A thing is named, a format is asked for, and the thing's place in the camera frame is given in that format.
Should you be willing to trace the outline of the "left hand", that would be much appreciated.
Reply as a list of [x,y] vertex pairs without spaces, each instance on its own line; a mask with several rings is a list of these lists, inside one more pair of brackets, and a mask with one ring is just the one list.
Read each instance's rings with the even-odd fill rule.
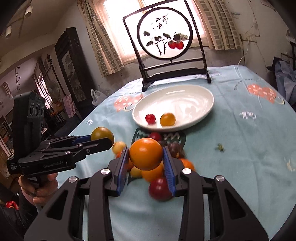
[[24,175],[19,177],[18,183],[27,201],[33,205],[44,206],[58,190],[57,176],[58,173],[47,175],[44,184],[38,188]]

